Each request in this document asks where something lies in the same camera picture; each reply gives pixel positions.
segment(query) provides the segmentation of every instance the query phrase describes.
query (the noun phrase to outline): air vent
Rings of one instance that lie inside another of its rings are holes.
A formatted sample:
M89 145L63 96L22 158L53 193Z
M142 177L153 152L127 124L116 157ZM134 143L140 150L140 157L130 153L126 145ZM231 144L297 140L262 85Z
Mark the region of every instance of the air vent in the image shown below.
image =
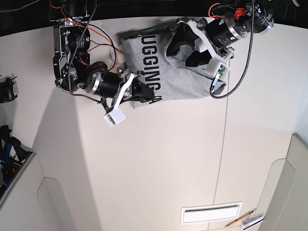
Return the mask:
M237 219L242 202L182 208L181 225Z

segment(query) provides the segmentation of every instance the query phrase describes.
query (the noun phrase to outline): gray t-shirt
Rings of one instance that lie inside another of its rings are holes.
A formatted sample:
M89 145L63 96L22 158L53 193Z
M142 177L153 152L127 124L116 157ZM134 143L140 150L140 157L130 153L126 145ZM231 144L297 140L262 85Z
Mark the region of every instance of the gray t-shirt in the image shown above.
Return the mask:
M201 99L209 96L213 79L206 76L206 65L185 66L186 59L194 51L192 47L181 46L176 56L166 56L174 33L171 27L151 27L122 39L129 71L143 71L145 76L139 80L155 93L155 99L150 102L133 102L134 108L165 100ZM214 93L220 94L225 85L219 81Z

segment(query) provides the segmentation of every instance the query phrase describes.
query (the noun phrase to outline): black lettering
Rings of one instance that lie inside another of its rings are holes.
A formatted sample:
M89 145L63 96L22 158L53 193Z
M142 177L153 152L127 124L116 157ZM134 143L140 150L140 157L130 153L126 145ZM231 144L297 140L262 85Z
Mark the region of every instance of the black lettering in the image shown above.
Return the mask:
M150 66L150 67L145 67L144 70L154 70L154 69L159 69L158 66Z
M158 64L158 58L156 56L145 57L143 59L143 63L144 63L144 65L155 65L155 64Z
M160 83L148 83L147 86L157 86L157 88L150 87L152 90L159 90L160 89Z
M157 53L157 47L156 46L146 46L142 48L142 53L145 55L148 54L156 54Z
M147 36L143 36L142 38L141 38L141 42L142 42L142 44L155 44L156 43L156 41L145 41L146 39L152 39L152 38L156 38L156 36L155 35L147 35Z
M152 104L152 103L161 101L162 99L163 99L163 98L162 98L161 95L157 95L157 96L155 96L155 98L154 98L151 102L149 102L149 104Z
M155 76L159 75L159 71L150 71L150 72L144 72L144 75L151 75L149 77L145 77L145 81L146 82L150 82L150 81L160 81L160 78L153 78Z

